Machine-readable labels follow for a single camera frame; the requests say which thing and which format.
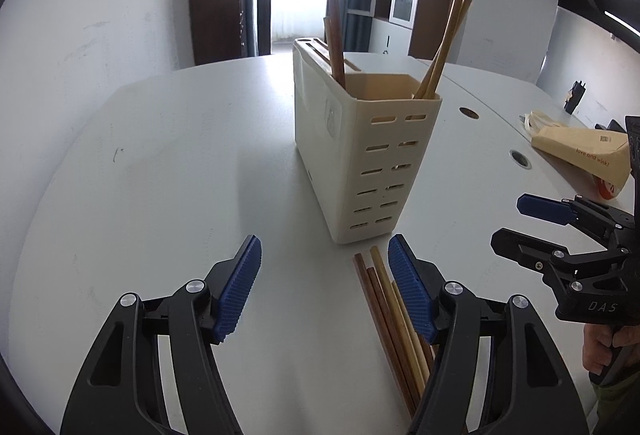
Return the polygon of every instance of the slot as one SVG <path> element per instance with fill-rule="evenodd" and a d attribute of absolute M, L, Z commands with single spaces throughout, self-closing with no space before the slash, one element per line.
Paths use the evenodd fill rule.
<path fill-rule="evenodd" d="M 396 120 L 395 116 L 380 116 L 373 118 L 371 123 L 393 123 Z"/>
<path fill-rule="evenodd" d="M 388 144 L 377 144 L 375 146 L 367 146 L 365 152 L 375 152 L 376 150 L 386 150 L 389 147 Z"/>

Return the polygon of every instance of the utensil holder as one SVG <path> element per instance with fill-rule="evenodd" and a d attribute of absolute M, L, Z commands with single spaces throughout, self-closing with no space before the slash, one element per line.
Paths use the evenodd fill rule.
<path fill-rule="evenodd" d="M 380 55 L 381 62 L 394 59 Z M 293 48 L 295 139 L 331 237 L 349 243 L 391 232 L 431 138 L 442 99 L 414 100 L 420 82 L 345 60 L 346 88 L 326 45 Z"/>

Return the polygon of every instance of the human hand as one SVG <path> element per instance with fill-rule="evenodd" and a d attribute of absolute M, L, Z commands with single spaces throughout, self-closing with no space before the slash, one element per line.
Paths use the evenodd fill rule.
<path fill-rule="evenodd" d="M 612 351 L 609 348 L 636 345 L 633 352 L 625 361 L 625 367 L 629 367 L 640 361 L 640 325 L 622 327 L 615 335 L 608 325 L 584 326 L 584 343 L 582 345 L 583 367 L 600 375 L 604 367 L 611 363 Z"/>

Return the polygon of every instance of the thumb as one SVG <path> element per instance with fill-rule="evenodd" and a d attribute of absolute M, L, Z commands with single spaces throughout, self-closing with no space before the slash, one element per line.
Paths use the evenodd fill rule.
<path fill-rule="evenodd" d="M 640 326 L 622 327 L 618 332 L 613 334 L 614 347 L 626 347 L 627 345 L 635 345 L 640 343 Z"/>

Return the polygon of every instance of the white table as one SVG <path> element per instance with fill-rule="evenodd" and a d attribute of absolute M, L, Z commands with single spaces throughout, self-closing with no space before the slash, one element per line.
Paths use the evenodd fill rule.
<path fill-rule="evenodd" d="M 370 72 L 420 78 L 426 71 L 409 58 L 392 66 L 374 55 L 351 59 Z M 581 325 L 556 320 L 540 276 L 490 247 L 505 226 L 572 252 L 598 249 L 570 227 L 515 208 L 524 192 L 562 198 L 575 190 L 476 97 L 447 78 L 438 91 L 440 116 L 397 231 L 417 256 L 479 296 L 528 296 L 592 404 Z M 480 118 L 465 117 L 463 106 Z M 8 363 L 50 426 L 59 428 L 84 357 L 123 293 L 173 293 L 253 233 L 262 268 L 236 332 L 214 349 L 244 432 L 404 433 L 408 415 L 351 262 L 373 243 L 386 251 L 388 237 L 331 241 L 296 152 L 293 119 L 288 55 L 150 78 L 121 88 L 96 113 L 40 202 L 12 295 Z M 531 170 L 510 158 L 511 148 L 529 157 Z M 175 384 L 165 383 L 165 392 L 172 425 L 184 430 Z M 481 401 L 472 402 L 471 425 Z"/>

